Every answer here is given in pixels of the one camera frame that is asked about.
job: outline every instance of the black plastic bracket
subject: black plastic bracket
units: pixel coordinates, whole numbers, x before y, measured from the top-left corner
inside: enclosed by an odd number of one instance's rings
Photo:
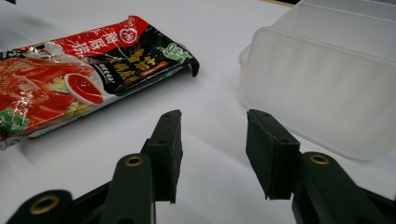
[[[300,143],[270,114],[247,113],[247,156],[271,200],[294,195],[298,224],[396,223],[396,202],[359,188],[328,155]]]
[[[113,179],[72,199],[66,190],[49,190],[26,201],[7,224],[152,224],[155,202],[176,201],[183,151],[181,113],[163,114],[140,153],[124,156]]]

